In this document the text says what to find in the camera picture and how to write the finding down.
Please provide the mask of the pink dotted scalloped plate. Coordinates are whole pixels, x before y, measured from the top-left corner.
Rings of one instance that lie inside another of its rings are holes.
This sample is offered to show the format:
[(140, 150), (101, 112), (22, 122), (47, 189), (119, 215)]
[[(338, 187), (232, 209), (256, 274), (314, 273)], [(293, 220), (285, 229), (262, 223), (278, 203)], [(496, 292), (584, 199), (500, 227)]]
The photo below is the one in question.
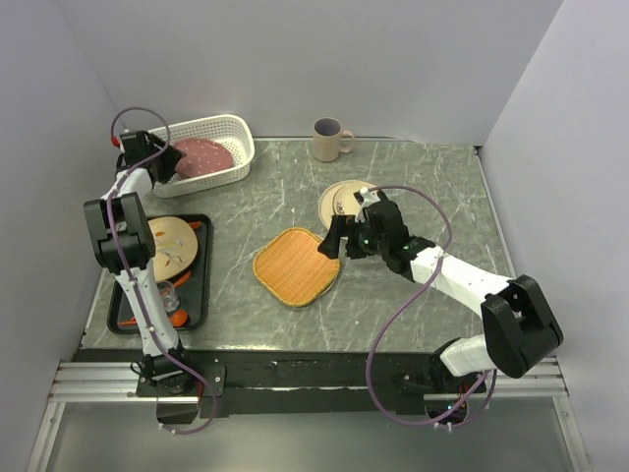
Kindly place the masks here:
[(176, 142), (174, 148), (183, 154), (175, 170), (186, 178), (212, 174), (234, 166), (231, 152), (213, 140), (188, 138)]

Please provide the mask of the woven bamboo square tray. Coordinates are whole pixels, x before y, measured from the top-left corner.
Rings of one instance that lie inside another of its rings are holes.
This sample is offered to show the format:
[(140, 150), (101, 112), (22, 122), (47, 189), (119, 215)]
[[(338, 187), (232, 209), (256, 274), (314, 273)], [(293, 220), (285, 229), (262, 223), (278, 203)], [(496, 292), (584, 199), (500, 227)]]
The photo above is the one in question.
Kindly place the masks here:
[(256, 279), (284, 305), (309, 305), (334, 283), (341, 270), (338, 260), (317, 250), (321, 242), (305, 228), (283, 231), (254, 258)]

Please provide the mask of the cream and pink plate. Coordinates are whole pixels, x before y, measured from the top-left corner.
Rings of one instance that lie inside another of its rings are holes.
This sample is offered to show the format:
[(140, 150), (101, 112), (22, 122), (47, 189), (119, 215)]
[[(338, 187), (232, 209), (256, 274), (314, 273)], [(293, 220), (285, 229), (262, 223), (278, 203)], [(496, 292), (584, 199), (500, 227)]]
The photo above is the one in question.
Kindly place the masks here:
[(324, 289), (317, 295), (317, 298), (322, 297), (323, 295), (325, 295), (328, 291), (330, 291), (332, 289), (332, 287), (334, 286), (335, 282), (337, 281), (339, 275), (342, 273), (342, 265), (339, 265), (337, 267), (337, 270), (335, 272), (335, 274), (333, 275), (333, 277), (329, 280), (329, 283), (324, 287)]

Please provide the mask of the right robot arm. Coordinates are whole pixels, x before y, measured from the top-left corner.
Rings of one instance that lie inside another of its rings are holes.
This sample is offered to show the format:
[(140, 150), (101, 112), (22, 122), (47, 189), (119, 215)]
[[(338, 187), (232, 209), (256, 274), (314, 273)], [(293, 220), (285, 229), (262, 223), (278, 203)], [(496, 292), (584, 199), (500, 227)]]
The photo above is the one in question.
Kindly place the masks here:
[(465, 376), (487, 370), (519, 379), (564, 341), (540, 285), (528, 275), (497, 275), (461, 261), (414, 236), (397, 204), (375, 200), (359, 214), (333, 215), (320, 253), (335, 259), (378, 256), (406, 279), (428, 284), (472, 310), (483, 332), (446, 343), (431, 355), (431, 383), (452, 391)]

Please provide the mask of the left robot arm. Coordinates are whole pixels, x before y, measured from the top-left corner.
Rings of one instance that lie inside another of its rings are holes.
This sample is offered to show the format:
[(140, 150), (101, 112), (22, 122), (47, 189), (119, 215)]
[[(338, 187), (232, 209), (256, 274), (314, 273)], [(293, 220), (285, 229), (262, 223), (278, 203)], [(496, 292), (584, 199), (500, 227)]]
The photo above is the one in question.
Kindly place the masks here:
[(157, 183), (174, 175), (181, 153), (147, 131), (112, 139), (121, 150), (110, 190), (84, 203), (87, 230), (99, 265), (126, 296), (143, 343), (136, 373), (141, 384), (170, 395), (195, 388), (196, 376), (164, 308), (153, 258), (156, 246), (142, 205)]

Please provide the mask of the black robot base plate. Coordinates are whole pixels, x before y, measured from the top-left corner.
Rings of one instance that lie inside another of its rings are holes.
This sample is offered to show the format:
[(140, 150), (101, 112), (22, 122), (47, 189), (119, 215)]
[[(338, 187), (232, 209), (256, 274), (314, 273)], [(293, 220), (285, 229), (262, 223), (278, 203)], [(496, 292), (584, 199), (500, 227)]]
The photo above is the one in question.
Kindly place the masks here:
[[(485, 393), (489, 379), (480, 373), (455, 378), (437, 366), (434, 354), (183, 351), (180, 364), (144, 358), (131, 364), (139, 377), (137, 394), (178, 400), (192, 406), (160, 406), (159, 419), (189, 423), (233, 415), (349, 413), (379, 406), (399, 416), (443, 412), (447, 399)], [(195, 376), (182, 370), (188, 365)]]

